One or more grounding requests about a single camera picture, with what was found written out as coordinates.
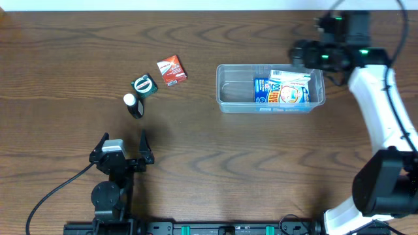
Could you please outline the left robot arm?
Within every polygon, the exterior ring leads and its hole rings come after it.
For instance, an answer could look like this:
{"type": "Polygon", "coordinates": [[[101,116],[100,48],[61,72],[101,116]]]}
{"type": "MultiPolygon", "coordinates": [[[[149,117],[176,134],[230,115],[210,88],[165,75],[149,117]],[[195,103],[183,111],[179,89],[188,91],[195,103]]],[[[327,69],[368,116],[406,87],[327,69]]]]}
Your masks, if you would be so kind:
{"type": "Polygon", "coordinates": [[[109,134],[104,133],[90,153],[89,162],[108,176],[108,180],[97,184],[91,192],[91,202],[95,207],[95,231],[131,220],[133,176],[137,172],[145,172],[146,166],[155,161],[144,131],[141,132],[138,152],[138,157],[126,159],[123,140],[111,140],[109,134]]]}

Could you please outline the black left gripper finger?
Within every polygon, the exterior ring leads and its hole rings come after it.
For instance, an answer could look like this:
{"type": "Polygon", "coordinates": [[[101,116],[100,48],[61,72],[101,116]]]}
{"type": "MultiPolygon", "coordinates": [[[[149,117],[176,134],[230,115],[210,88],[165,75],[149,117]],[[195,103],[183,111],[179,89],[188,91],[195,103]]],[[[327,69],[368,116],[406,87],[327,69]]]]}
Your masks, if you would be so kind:
{"type": "Polygon", "coordinates": [[[151,155],[152,154],[152,150],[148,144],[148,140],[146,137],[146,131],[142,130],[141,135],[140,135],[140,144],[139,144],[139,149],[138,149],[139,153],[141,155],[151,155]]]}
{"type": "Polygon", "coordinates": [[[109,134],[108,133],[104,133],[103,137],[101,138],[101,140],[99,141],[99,143],[95,146],[95,148],[93,149],[93,154],[96,155],[100,152],[102,152],[102,147],[104,145],[104,143],[109,139],[109,134]]]}

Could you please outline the blue fever patch box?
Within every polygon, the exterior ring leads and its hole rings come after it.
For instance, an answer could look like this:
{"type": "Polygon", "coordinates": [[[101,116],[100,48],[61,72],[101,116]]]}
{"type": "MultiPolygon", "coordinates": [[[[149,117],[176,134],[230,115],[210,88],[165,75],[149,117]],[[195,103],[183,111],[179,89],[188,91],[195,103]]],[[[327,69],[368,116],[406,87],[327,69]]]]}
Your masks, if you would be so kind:
{"type": "Polygon", "coordinates": [[[254,79],[254,101],[285,104],[308,103],[310,92],[307,83],[256,78],[254,79]]]}

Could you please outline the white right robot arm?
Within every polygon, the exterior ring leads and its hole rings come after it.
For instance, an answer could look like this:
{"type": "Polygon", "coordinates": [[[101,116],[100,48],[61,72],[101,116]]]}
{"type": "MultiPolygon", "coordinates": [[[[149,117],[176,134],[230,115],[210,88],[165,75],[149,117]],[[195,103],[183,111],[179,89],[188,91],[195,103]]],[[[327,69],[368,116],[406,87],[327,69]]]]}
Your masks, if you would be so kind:
{"type": "Polygon", "coordinates": [[[317,103],[314,88],[341,72],[366,123],[372,158],[355,176],[352,195],[312,222],[292,217],[303,234],[390,234],[388,220],[417,213],[417,132],[396,88],[393,57],[373,48],[367,11],[326,13],[319,41],[299,40],[290,64],[224,64],[216,75],[252,85],[252,102],[223,102],[225,113],[304,113],[317,103]]]}

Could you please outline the red small box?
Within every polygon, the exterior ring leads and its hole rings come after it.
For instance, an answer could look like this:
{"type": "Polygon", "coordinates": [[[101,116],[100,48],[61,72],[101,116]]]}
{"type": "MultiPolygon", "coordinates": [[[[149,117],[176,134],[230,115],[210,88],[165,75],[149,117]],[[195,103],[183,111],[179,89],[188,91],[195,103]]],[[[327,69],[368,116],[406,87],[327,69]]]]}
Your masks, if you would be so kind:
{"type": "Polygon", "coordinates": [[[169,87],[187,80],[187,74],[185,73],[177,55],[173,55],[157,62],[157,66],[166,85],[169,87]]]}

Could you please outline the white sachet packet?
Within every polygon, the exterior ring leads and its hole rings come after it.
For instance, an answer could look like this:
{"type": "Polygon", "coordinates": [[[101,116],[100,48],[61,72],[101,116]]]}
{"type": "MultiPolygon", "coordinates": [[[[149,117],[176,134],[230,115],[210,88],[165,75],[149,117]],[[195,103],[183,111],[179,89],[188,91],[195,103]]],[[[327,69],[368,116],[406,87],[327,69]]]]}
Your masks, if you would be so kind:
{"type": "Polygon", "coordinates": [[[268,77],[269,102],[300,103],[309,102],[308,82],[310,74],[271,70],[268,77]]]}

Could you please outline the clear plastic container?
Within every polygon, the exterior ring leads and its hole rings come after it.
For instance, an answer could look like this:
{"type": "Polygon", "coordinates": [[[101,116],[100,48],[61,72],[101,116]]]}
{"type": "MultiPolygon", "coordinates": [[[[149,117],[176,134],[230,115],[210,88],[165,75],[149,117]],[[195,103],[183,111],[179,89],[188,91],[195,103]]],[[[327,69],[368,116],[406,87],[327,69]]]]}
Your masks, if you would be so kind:
{"type": "Polygon", "coordinates": [[[290,64],[222,64],[216,71],[216,99],[224,113],[308,113],[325,103],[325,85],[320,70],[296,68],[290,64]],[[310,74],[310,102],[259,103],[254,101],[254,79],[268,78],[271,70],[310,74]]]}

